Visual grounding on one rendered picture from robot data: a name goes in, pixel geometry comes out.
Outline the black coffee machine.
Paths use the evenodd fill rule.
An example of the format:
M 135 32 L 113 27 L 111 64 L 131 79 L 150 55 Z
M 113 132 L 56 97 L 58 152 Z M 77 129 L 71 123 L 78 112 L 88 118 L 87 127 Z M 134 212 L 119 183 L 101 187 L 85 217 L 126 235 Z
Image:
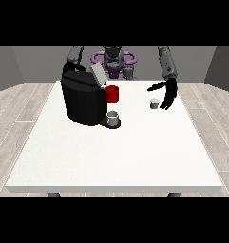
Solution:
M 121 126 L 107 124 L 106 87 L 98 86 L 91 72 L 67 71 L 62 75 L 61 87 L 68 117 L 82 125 L 102 125 L 109 129 Z

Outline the pale grey machine lid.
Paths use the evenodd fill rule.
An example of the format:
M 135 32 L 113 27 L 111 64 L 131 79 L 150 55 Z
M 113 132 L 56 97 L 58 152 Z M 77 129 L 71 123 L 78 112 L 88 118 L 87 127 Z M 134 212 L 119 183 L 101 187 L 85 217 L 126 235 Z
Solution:
M 99 86 L 103 86 L 106 83 L 107 77 L 100 63 L 92 65 L 90 71 L 94 75 Z

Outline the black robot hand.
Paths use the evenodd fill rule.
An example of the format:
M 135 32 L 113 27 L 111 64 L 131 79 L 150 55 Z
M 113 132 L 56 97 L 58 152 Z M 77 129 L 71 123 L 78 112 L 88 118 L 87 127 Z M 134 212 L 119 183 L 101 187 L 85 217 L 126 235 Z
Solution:
M 161 104 L 161 109 L 168 110 L 170 106 L 173 104 L 174 99 L 177 97 L 178 93 L 178 86 L 177 86 L 177 80 L 175 78 L 169 78 L 165 82 L 159 82 L 157 84 L 152 84 L 147 91 L 151 92 L 154 90 L 158 90 L 161 88 L 165 88 L 165 96 L 164 100 Z
M 66 62 L 63 66 L 63 74 L 67 71 L 83 71 L 86 72 L 86 69 L 80 64 L 74 64 L 72 62 Z

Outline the small grey cup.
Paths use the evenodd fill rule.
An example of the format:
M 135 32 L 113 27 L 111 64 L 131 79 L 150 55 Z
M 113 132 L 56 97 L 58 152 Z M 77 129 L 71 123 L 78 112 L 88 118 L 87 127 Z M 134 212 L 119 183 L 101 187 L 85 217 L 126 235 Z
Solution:
M 116 126 L 119 124 L 119 114 L 116 111 L 109 111 L 106 114 L 107 124 L 110 126 Z

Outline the red pod holder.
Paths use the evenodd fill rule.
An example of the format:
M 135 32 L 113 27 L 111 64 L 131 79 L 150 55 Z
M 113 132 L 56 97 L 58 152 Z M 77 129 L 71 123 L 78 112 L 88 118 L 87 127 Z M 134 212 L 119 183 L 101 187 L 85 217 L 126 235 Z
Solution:
M 119 87 L 116 85 L 109 85 L 106 89 L 106 101 L 108 103 L 116 103 L 119 100 Z

